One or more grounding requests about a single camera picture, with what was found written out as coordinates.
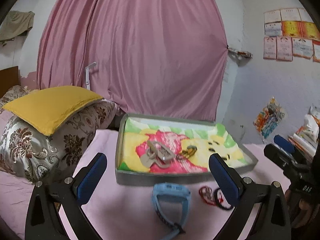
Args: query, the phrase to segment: screw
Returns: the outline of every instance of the screw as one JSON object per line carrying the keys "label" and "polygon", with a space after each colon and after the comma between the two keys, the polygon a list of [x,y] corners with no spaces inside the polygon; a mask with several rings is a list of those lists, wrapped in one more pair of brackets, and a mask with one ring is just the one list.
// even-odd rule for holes
{"label": "screw", "polygon": [[280,184],[279,182],[277,182],[277,181],[274,181],[274,182],[273,182],[273,185],[274,185],[275,187],[281,187],[281,184]]}
{"label": "screw", "polygon": [[243,178],[244,183],[246,184],[250,184],[252,182],[252,179],[250,179],[249,177],[244,177]]}
{"label": "screw", "polygon": [[37,181],[36,182],[36,187],[41,187],[41,185],[42,185],[42,181]]}
{"label": "screw", "polygon": [[64,183],[70,184],[72,182],[72,180],[73,179],[71,177],[65,178]]}

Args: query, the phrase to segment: blue gripper pad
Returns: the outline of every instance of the blue gripper pad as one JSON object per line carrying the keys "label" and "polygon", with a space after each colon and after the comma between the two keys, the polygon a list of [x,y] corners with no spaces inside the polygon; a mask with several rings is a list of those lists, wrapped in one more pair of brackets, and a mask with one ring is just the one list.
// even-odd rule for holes
{"label": "blue gripper pad", "polygon": [[294,146],[280,135],[276,135],[273,138],[273,141],[275,144],[279,145],[282,149],[284,149],[287,153],[294,153]]}
{"label": "blue gripper pad", "polygon": [[106,168],[107,157],[103,153],[97,153],[89,165],[78,172],[75,177],[74,192],[76,191],[79,206],[88,203]]}
{"label": "blue gripper pad", "polygon": [[219,154],[215,153],[209,158],[209,169],[228,203],[236,207],[240,198],[240,189],[232,179],[230,173],[227,171],[231,168],[227,166]]}

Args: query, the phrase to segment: certificate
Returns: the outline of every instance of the certificate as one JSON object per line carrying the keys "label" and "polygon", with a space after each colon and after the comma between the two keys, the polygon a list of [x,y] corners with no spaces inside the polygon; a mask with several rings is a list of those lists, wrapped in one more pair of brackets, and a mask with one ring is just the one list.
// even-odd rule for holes
{"label": "certificate", "polygon": [[282,21],[301,21],[298,8],[280,9]]}
{"label": "certificate", "polygon": [[320,41],[320,33],[314,23],[301,22],[302,36],[307,39]]}
{"label": "certificate", "polygon": [[269,37],[282,36],[281,23],[267,23],[264,25],[265,35]]}
{"label": "certificate", "polygon": [[320,42],[313,41],[313,50],[315,51],[313,54],[313,61],[320,62]]}
{"label": "certificate", "polygon": [[300,22],[295,22],[295,21],[282,22],[282,32],[283,32],[283,36],[302,38]]}
{"label": "certificate", "polygon": [[276,37],[264,37],[263,58],[264,59],[277,58],[277,38]]}
{"label": "certificate", "polygon": [[292,52],[294,56],[311,59],[313,55],[312,40],[292,38]]}
{"label": "certificate", "polygon": [[264,13],[264,23],[281,22],[280,10]]}
{"label": "certificate", "polygon": [[313,20],[311,19],[310,15],[308,14],[305,8],[298,8],[298,10],[299,10],[299,14],[302,22],[309,22],[309,23],[313,22]]}
{"label": "certificate", "polygon": [[291,37],[277,37],[277,59],[292,61],[292,41]]}

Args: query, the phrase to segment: pillowcase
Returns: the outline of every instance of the pillowcase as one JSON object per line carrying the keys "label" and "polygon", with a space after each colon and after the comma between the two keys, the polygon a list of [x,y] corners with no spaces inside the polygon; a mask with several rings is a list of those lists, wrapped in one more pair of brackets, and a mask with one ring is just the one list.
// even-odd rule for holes
{"label": "pillowcase", "polygon": [[14,115],[0,136],[0,170],[32,183],[71,177],[96,130],[107,128],[117,111],[114,102],[93,103],[69,117],[52,136]]}
{"label": "pillowcase", "polygon": [[47,88],[17,98],[4,106],[40,133],[52,135],[79,109],[103,99],[82,87],[61,86]]}
{"label": "pillowcase", "polygon": [[19,85],[13,86],[10,88],[3,97],[0,98],[0,114],[4,111],[2,108],[5,104],[23,97],[27,94],[27,92]]}

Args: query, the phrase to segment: yellow pillow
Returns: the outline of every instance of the yellow pillow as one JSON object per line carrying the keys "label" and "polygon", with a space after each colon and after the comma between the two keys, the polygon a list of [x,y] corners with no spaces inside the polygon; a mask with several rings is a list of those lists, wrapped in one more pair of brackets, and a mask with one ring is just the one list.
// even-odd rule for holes
{"label": "yellow pillow", "polygon": [[3,106],[40,133],[50,136],[68,117],[103,97],[82,87],[62,86],[39,90]]}

